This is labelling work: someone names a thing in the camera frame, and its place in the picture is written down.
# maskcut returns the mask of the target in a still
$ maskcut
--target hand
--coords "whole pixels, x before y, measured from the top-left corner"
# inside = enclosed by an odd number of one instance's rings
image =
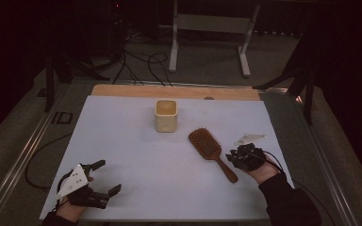
[[[253,171],[243,171],[252,176],[259,185],[279,173],[278,169],[268,162],[265,162],[259,169],[255,169]]]
[[[71,205],[67,197],[63,197],[60,207],[57,210],[57,216],[68,219],[72,222],[78,222],[86,209],[86,206]]]

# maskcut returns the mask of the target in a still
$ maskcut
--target metal frame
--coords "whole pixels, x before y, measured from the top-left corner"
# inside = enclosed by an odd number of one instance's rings
[[[170,53],[169,71],[175,72],[177,68],[178,40],[177,32],[179,29],[184,30],[202,30],[228,33],[245,34],[245,41],[242,46],[238,47],[239,61],[242,68],[242,75],[250,77],[246,49],[255,27],[255,20],[260,6],[255,6],[254,11],[249,19],[247,18],[230,18],[217,16],[189,15],[178,14],[178,0],[174,0],[173,9],[173,45]]]

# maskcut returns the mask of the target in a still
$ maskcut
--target white tabletop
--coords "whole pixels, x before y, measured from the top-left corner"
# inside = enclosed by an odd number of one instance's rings
[[[90,187],[107,193],[122,184],[107,208],[89,208],[85,220],[198,221],[267,218],[266,202],[255,181],[227,161],[244,134],[267,136],[255,146],[274,154],[290,176],[264,103],[173,99],[178,105],[174,133],[155,130],[158,98],[90,96],[41,211],[56,203],[58,180],[79,163],[107,164],[90,175]],[[232,184],[215,161],[204,160],[188,140],[205,127],[222,145],[221,159],[236,173]]]

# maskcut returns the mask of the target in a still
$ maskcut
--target hairbrush bristles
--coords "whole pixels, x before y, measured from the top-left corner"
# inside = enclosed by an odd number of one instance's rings
[[[203,158],[222,151],[219,141],[206,128],[199,128],[189,134],[189,140]]]

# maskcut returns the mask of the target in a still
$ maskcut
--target sleeve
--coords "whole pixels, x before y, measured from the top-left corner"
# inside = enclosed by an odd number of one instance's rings
[[[263,182],[259,189],[267,202],[272,226],[317,226],[321,216],[307,194],[293,189],[284,174],[277,174]]]
[[[42,222],[42,226],[76,226],[78,222],[74,223],[68,219],[59,217],[56,212],[50,212]]]

